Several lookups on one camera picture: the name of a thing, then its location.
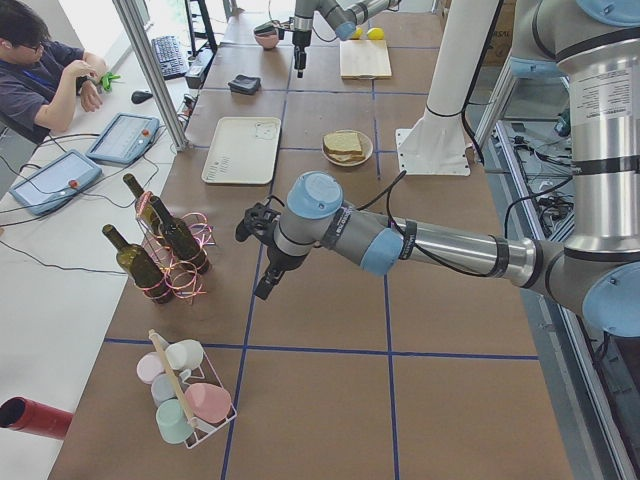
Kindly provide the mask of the metal scoop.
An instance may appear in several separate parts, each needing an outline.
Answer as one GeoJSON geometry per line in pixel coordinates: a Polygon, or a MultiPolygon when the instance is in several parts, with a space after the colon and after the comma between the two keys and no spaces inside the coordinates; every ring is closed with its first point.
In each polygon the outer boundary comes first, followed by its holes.
{"type": "Polygon", "coordinates": [[[274,21],[270,20],[270,21],[264,22],[264,23],[256,26],[253,29],[253,33],[256,36],[277,35],[278,34],[278,26],[274,21]]]}

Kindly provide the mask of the folded grey cloth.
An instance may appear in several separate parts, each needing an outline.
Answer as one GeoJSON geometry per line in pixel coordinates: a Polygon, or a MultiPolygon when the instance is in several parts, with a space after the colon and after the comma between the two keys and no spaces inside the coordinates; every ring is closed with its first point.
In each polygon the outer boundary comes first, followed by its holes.
{"type": "Polygon", "coordinates": [[[232,92],[253,95],[261,87],[261,78],[239,74],[230,80],[227,85],[232,92]]]}

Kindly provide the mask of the right yellow lemon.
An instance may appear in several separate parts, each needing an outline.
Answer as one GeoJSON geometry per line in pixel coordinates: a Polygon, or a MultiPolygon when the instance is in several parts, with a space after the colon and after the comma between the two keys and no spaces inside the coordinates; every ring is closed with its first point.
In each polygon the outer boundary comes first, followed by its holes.
{"type": "Polygon", "coordinates": [[[371,41],[381,41],[385,39],[385,31],[380,27],[372,27],[366,33],[367,39],[371,41]]]}

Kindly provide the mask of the green wine bottle middle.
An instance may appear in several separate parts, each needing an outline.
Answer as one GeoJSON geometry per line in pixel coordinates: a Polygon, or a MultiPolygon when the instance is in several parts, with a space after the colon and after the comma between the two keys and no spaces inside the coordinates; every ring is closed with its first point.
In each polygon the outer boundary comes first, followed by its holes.
{"type": "Polygon", "coordinates": [[[207,272],[210,262],[186,223],[174,217],[158,196],[151,195],[150,204],[160,219],[161,235],[174,255],[181,261],[191,263],[199,274],[207,272]]]}

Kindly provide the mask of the black keyboard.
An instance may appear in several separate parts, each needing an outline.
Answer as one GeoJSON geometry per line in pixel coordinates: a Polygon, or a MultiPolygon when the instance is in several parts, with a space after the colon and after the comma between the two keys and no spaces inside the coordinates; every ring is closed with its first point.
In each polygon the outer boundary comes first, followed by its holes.
{"type": "Polygon", "coordinates": [[[188,72],[189,65],[177,37],[165,35],[153,38],[151,47],[164,79],[183,77],[188,72]]]}

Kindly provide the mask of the pink cup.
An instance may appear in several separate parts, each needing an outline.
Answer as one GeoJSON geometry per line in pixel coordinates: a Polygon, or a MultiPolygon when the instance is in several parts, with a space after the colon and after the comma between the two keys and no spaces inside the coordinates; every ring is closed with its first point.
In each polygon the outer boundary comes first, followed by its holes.
{"type": "Polygon", "coordinates": [[[194,414],[211,424],[222,422],[231,410],[230,393],[218,385],[195,383],[184,395],[194,414]]]}

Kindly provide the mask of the green wine bottle front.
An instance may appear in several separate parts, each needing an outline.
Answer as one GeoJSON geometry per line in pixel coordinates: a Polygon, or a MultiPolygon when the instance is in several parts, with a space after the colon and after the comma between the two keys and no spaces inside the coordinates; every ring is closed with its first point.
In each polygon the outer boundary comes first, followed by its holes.
{"type": "Polygon", "coordinates": [[[158,304],[173,298],[164,273],[141,245],[129,243],[111,224],[104,225],[102,233],[116,248],[117,263],[147,298],[158,304]]]}

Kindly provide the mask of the lilac cup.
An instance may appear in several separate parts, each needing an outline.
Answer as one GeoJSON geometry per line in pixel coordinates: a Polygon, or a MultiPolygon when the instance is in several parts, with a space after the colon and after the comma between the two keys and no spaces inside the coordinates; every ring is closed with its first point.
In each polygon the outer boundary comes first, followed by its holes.
{"type": "Polygon", "coordinates": [[[146,385],[151,385],[164,372],[163,363],[157,352],[145,354],[136,365],[136,375],[146,385]]]}

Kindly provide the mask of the grey cup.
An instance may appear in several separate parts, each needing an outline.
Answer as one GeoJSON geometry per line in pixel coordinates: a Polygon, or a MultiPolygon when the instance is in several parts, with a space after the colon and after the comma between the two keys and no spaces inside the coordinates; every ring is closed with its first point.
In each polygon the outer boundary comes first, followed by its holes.
{"type": "Polygon", "coordinates": [[[176,398],[174,387],[166,373],[162,373],[154,378],[150,391],[156,407],[159,407],[167,400],[176,398]]]}

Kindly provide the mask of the green wine bottle back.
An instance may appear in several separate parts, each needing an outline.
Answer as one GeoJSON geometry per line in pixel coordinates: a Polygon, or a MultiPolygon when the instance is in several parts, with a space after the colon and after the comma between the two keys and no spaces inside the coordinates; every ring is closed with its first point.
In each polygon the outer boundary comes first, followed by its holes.
{"type": "Polygon", "coordinates": [[[154,236],[159,237],[160,219],[150,204],[151,192],[145,191],[131,173],[123,176],[123,182],[135,198],[136,217],[154,236]]]}

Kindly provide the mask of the mint green cup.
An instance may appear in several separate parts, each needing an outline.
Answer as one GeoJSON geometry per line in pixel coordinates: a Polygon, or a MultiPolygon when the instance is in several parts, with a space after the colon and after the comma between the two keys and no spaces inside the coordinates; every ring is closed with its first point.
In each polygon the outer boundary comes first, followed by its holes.
{"type": "Polygon", "coordinates": [[[194,434],[194,428],[188,423],[179,401],[175,398],[158,406],[155,419],[162,439],[169,444],[183,443],[194,434]]]}

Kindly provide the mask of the far blue teach pendant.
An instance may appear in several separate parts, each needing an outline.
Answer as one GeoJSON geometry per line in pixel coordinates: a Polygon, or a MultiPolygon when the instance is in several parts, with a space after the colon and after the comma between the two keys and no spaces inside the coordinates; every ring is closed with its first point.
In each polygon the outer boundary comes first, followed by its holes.
{"type": "Polygon", "coordinates": [[[131,165],[153,143],[160,127],[156,117],[119,113],[87,150],[98,163],[131,165]]]}

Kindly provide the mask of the near blue teach pendant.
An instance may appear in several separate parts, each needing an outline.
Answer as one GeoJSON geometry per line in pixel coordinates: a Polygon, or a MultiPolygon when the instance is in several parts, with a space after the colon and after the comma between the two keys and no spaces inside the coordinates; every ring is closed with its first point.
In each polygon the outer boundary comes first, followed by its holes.
{"type": "Polygon", "coordinates": [[[57,210],[88,188],[102,169],[72,149],[9,189],[9,193],[35,216],[57,210]]]}

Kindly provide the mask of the seated person in blue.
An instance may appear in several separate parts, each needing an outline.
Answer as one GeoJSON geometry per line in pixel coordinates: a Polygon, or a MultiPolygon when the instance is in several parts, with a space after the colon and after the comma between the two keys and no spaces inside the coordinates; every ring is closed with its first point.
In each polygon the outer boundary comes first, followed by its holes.
{"type": "Polygon", "coordinates": [[[102,57],[52,40],[26,4],[1,3],[1,120],[27,140],[39,144],[66,131],[77,104],[98,110],[97,84],[107,70],[102,57]]]}

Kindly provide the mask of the aluminium frame post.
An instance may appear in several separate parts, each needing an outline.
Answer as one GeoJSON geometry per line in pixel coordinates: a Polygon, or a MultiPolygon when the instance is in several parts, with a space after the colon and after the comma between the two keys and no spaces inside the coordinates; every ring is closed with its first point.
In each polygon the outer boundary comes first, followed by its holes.
{"type": "Polygon", "coordinates": [[[174,104],[166,87],[147,37],[140,10],[134,1],[113,0],[115,10],[130,40],[132,50],[150,87],[161,118],[177,152],[185,151],[189,141],[174,110],[174,104]]]}

